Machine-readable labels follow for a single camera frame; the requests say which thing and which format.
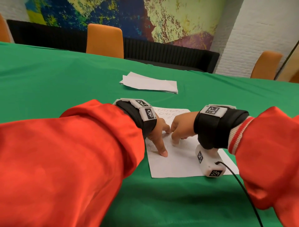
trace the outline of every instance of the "stack of paper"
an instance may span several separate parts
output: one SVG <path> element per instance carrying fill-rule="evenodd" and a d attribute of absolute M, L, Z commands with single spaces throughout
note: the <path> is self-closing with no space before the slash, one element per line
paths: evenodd
<path fill-rule="evenodd" d="M 171 125 L 175 116 L 190 112 L 187 109 L 168 109 L 154 107 L 156 114 Z M 203 176 L 200 170 L 198 158 L 195 154 L 198 140 L 197 135 L 181 140 L 178 146 L 172 146 L 171 134 L 163 133 L 163 141 L 165 148 L 168 151 L 168 157 L 162 157 L 152 141 L 146 138 L 145 144 L 147 148 L 147 156 L 149 160 L 149 168 L 152 178 L 166 178 L 166 177 L 193 177 Z M 223 162 L 235 173 L 239 174 L 238 167 L 230 159 L 223 149 L 219 149 L 218 153 Z M 224 175 L 231 175 L 232 173 L 226 169 Z"/>
<path fill-rule="evenodd" d="M 130 72 L 127 76 L 123 75 L 123 80 L 119 83 L 136 89 L 158 90 L 173 94 L 178 93 L 176 81 L 157 80 L 133 72 Z"/>

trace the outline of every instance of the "red sleeve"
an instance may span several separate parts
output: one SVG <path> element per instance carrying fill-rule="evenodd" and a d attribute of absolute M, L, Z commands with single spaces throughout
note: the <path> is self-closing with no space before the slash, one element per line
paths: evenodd
<path fill-rule="evenodd" d="M 0 226 L 99 227 L 143 157 L 141 130 L 97 100 L 0 124 Z"/>
<path fill-rule="evenodd" d="M 299 116 L 271 107 L 230 135 L 240 176 L 255 206 L 274 207 L 286 227 L 299 226 Z"/>

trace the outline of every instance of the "orange chair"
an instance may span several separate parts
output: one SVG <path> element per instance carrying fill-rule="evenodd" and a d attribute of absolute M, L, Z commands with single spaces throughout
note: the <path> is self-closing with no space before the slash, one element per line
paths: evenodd
<path fill-rule="evenodd" d="M 112 26 L 89 24 L 86 53 L 123 58 L 123 32 Z"/>
<path fill-rule="evenodd" d="M 274 51 L 264 51 L 257 60 L 250 78 L 274 80 L 282 56 Z"/>
<path fill-rule="evenodd" d="M 294 74 L 290 82 L 299 84 L 299 70 Z"/>
<path fill-rule="evenodd" d="M 0 42 L 10 43 L 9 33 L 4 18 L 0 14 Z"/>

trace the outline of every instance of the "black wrist strap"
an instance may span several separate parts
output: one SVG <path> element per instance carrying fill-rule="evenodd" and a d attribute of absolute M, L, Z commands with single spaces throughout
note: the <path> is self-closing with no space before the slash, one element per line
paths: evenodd
<path fill-rule="evenodd" d="M 199 112 L 194 120 L 194 132 L 203 148 L 227 148 L 232 128 L 241 124 L 249 116 L 244 110 L 227 108 L 221 117 Z"/>
<path fill-rule="evenodd" d="M 139 110 L 134 107 L 130 102 L 117 101 L 115 105 L 120 108 L 125 114 L 127 114 L 136 124 L 138 128 L 142 130 L 143 138 L 145 139 L 153 131 L 157 124 L 157 119 L 143 121 Z"/>

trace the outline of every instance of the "colorful mural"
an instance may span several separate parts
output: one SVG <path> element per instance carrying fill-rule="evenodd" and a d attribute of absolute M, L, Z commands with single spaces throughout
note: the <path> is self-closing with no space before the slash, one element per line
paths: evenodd
<path fill-rule="evenodd" d="M 210 49 L 226 0 L 25 0 L 31 22 L 86 30 L 119 27 L 124 37 Z"/>

